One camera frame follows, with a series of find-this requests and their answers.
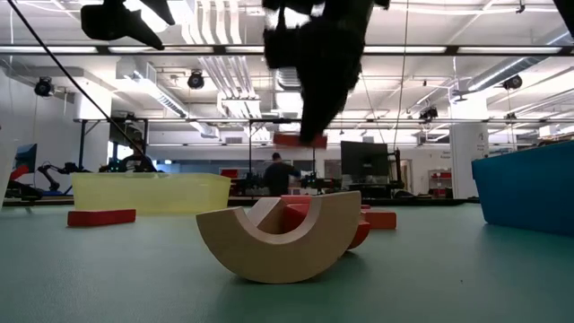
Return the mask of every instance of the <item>wooden arch block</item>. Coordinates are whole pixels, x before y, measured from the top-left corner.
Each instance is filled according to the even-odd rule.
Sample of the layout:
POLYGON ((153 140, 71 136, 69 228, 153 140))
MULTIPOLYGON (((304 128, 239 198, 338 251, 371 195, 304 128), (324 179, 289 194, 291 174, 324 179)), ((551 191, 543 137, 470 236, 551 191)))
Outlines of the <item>wooden arch block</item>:
POLYGON ((199 214, 197 226, 207 248, 231 272, 288 284, 324 272, 347 250, 359 223, 361 193, 314 196, 303 223, 284 234, 257 228, 281 202, 266 203, 249 214, 240 207, 199 214))

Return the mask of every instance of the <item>computer monitor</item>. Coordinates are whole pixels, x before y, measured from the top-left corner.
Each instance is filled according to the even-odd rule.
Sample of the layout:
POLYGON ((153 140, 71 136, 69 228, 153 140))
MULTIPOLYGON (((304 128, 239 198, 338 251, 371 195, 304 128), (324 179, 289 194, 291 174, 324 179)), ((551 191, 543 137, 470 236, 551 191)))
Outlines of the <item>computer monitor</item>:
POLYGON ((358 177, 388 176, 386 144, 341 142, 341 172, 358 177))
POLYGON ((14 169, 21 166, 28 167, 28 173, 36 171, 36 153, 38 151, 38 144, 25 144, 18 147, 16 151, 16 158, 14 158, 14 169))

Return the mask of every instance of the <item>white pillar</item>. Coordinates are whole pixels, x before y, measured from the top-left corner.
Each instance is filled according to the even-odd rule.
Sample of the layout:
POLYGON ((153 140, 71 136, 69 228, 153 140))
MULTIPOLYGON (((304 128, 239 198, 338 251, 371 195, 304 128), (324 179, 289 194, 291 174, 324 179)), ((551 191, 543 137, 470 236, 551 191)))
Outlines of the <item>white pillar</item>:
MULTIPOLYGON (((82 87, 106 114, 109 115, 111 113, 112 97, 108 90, 96 83, 83 83, 82 87)), ((110 125, 105 121, 105 117, 101 112, 80 93, 77 93, 75 104, 78 107, 78 118, 103 120, 85 137, 83 147, 83 167, 87 170, 97 171, 101 165, 108 163, 110 125)), ((93 126, 93 124, 88 124, 86 129, 90 129, 91 126, 93 126)))
MULTIPOLYGON (((452 118, 488 118, 486 98, 480 93, 465 101, 451 101, 452 118)), ((478 196, 474 184, 472 161, 488 154, 488 127, 485 123, 456 124, 450 126, 450 151, 454 198, 478 196)))

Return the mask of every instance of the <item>ceiling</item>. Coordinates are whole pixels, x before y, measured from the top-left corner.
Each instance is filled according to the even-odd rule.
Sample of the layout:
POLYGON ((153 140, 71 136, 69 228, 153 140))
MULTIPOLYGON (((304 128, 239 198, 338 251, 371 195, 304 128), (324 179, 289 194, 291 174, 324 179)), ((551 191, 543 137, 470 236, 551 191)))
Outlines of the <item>ceiling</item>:
MULTIPOLYGON (((99 1, 35 0, 18 2, 25 17, 40 37, 48 44, 86 45, 139 45, 132 39, 119 39, 110 43, 88 39, 79 23, 79 9, 84 4, 99 1)), ((376 10, 370 18, 366 42, 370 45, 534 45, 551 31, 564 27, 560 15, 555 11, 552 0, 525 0, 526 11, 514 13, 518 0, 393 0, 389 11, 376 10), (478 11, 507 11, 507 13, 477 14, 478 11)), ((217 41, 214 21, 216 11, 213 1, 200 2, 198 18, 201 26, 204 5, 210 4, 211 29, 217 41)), ((226 11, 229 4, 224 3, 226 11)), ((0 2, 0 43, 35 44, 16 15, 10 23, 10 7, 0 2)), ((225 21, 229 28, 230 18, 225 21)), ((265 16, 258 1, 239 0, 239 35, 245 44, 262 44, 265 16)), ((168 27, 158 33, 166 44, 185 44, 180 25, 168 27)), ((65 66, 81 67, 115 87, 113 109, 131 110, 140 117, 174 118, 161 104, 145 92, 138 92, 126 86, 126 80, 117 79, 117 62, 120 57, 60 57, 65 66)), ((362 75, 349 96, 342 118, 377 117, 408 118, 409 113, 418 117, 424 106, 416 106, 425 96, 451 80, 468 79, 484 73, 504 61, 505 57, 364 57, 362 75)), ((204 71, 205 86, 202 90, 190 90, 187 78, 192 70, 202 69, 198 57, 139 56, 139 63, 149 63, 158 72, 157 82, 170 95, 184 103, 198 117, 221 118, 216 108, 218 89, 210 75, 204 71)), ((246 57, 249 77, 255 93, 260 99, 260 110, 281 112, 283 108, 297 105, 296 93, 278 93, 274 74, 269 71, 262 57, 246 57)), ((48 57, 13 56, 13 68, 32 69, 40 66, 54 66, 48 57)), ((574 81, 569 70, 571 58, 553 57, 520 73, 524 84, 520 90, 507 92, 501 88, 490 88, 483 92, 488 102, 488 113, 502 117, 510 110, 538 102, 554 94, 567 91, 574 81)), ((433 102, 442 117, 448 116, 447 92, 441 91, 433 102)), ((549 104, 533 109, 521 118, 539 118, 556 111, 574 109, 574 100, 561 100, 560 104, 549 104)), ((181 130, 182 125, 173 125, 181 130)), ((170 126, 161 125, 162 131, 170 126)))

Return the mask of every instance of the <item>person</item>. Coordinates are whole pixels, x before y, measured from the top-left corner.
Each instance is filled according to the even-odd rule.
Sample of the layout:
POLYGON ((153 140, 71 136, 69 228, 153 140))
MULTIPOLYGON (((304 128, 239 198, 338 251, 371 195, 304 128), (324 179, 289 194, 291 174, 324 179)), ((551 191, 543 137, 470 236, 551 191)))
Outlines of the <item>person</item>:
POLYGON ((300 178, 301 173, 293 166, 286 164, 279 153, 274 153, 273 164, 265 170, 263 182, 269 188, 270 196, 289 194, 289 176, 300 178))
POLYGON ((134 139, 135 147, 132 145, 130 148, 134 151, 134 154, 127 156, 119 163, 120 171, 134 171, 134 172, 153 172, 155 168, 153 167, 152 160, 150 157, 142 155, 140 152, 144 148, 144 140, 141 138, 134 139))

